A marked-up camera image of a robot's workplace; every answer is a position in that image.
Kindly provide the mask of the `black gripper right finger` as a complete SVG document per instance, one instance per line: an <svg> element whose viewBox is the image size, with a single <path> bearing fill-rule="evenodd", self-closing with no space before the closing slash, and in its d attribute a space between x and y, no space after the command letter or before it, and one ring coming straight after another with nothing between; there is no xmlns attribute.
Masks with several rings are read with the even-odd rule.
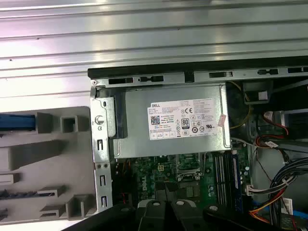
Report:
<svg viewBox="0 0 308 231"><path fill-rule="evenodd" d="M273 231L274 227L247 214L222 205L198 208L191 200L178 197L178 186L166 182L167 204L171 206L181 231Z"/></svg>

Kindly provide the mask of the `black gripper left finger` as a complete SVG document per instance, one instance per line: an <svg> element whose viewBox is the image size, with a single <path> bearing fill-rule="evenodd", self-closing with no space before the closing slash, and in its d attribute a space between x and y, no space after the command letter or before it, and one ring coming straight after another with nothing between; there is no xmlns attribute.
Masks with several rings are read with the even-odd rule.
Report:
<svg viewBox="0 0 308 231"><path fill-rule="evenodd" d="M157 182L155 198L139 201L137 208L115 205L99 212L66 231L162 231L166 213L166 183Z"/></svg>

